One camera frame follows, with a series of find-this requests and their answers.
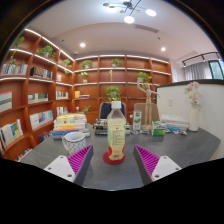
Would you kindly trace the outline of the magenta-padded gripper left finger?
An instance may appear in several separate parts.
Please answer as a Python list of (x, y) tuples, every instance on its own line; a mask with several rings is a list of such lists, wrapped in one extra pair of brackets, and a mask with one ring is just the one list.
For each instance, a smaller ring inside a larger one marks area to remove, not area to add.
[(93, 146), (89, 145), (69, 156), (58, 156), (44, 170), (82, 186), (92, 156)]

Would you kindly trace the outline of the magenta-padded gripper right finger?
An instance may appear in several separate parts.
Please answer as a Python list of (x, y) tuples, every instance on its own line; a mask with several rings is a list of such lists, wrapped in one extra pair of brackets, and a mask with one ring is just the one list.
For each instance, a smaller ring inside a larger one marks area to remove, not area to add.
[(133, 154), (144, 185), (181, 170), (181, 167), (167, 155), (157, 156), (138, 145), (134, 146)]

